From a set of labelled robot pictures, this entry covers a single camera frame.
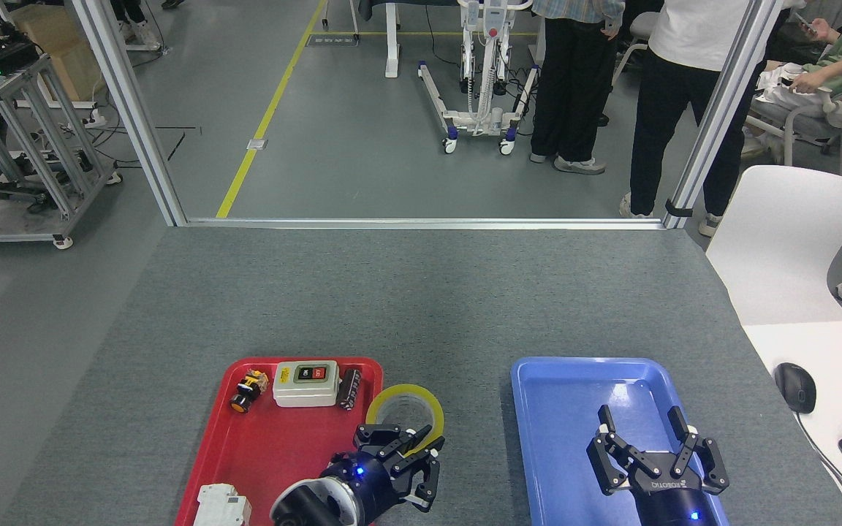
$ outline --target red tray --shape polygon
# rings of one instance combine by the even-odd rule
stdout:
[[[357,367],[362,373],[360,393],[351,411],[330,407],[278,407],[271,396],[275,367],[281,362],[335,360],[341,376]],[[267,392],[248,413],[230,408],[236,384],[247,370],[268,375]],[[194,461],[175,526],[193,526],[201,486],[225,483],[249,499],[251,526],[271,526],[268,512],[288,486],[316,479],[334,453],[353,449],[353,434],[365,422],[372,399],[382,391],[382,367],[367,357],[248,357],[232,364],[223,375],[207,430]]]

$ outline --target computer mouse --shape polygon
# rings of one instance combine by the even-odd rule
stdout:
[[[804,367],[793,363],[779,363],[775,367],[775,385],[785,397],[785,403],[796,413],[810,413],[814,411],[814,403],[818,397],[818,389],[814,379],[804,370]]]

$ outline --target white patient lift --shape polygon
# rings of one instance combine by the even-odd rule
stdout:
[[[521,4],[510,4],[509,0],[457,0],[457,3],[460,4],[460,25],[463,28],[463,47],[461,48],[463,74],[460,79],[460,89],[467,94],[467,110],[447,109],[424,61],[418,63],[418,77],[424,80],[441,125],[447,132],[447,137],[441,141],[444,144],[445,153],[454,152],[457,147],[458,130],[466,130],[474,137],[481,134],[502,136],[498,143],[498,150],[504,156],[508,156],[515,146],[515,132],[522,119],[525,104],[528,102],[528,95],[534,84],[535,75],[538,73],[538,66],[532,66],[528,71],[528,79],[525,81],[521,96],[515,100],[512,111],[492,107],[492,97],[494,94],[505,94],[506,75],[512,52],[509,34],[512,24],[515,23],[515,11],[528,9],[531,6],[531,0],[525,0]],[[479,104],[474,110],[472,86],[474,86],[474,76],[477,73],[474,57],[474,34],[477,32],[482,32],[482,36],[485,37],[485,46],[482,51]]]

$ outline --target cardboard box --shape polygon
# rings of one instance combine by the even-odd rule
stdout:
[[[83,40],[66,7],[30,4],[11,12],[15,26],[45,53],[54,54],[70,44]]]
[[[106,85],[93,51],[83,40],[51,51],[50,60],[70,100],[91,100],[94,87],[99,91]]]

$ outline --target roll of tape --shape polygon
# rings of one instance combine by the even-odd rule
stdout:
[[[431,424],[431,432],[425,436],[417,447],[409,450],[405,456],[418,452],[431,442],[434,442],[442,435],[444,435],[444,409],[441,408],[441,403],[438,402],[437,397],[434,397],[431,392],[424,387],[415,386],[414,384],[398,384],[397,386],[388,387],[379,393],[379,396],[372,400],[368,406],[368,412],[365,413],[365,423],[367,424],[381,424],[388,419],[389,416],[398,416],[400,410],[411,410],[421,408],[426,410],[429,422],[395,422],[396,419],[389,420],[389,423],[398,423],[405,426],[419,426]]]

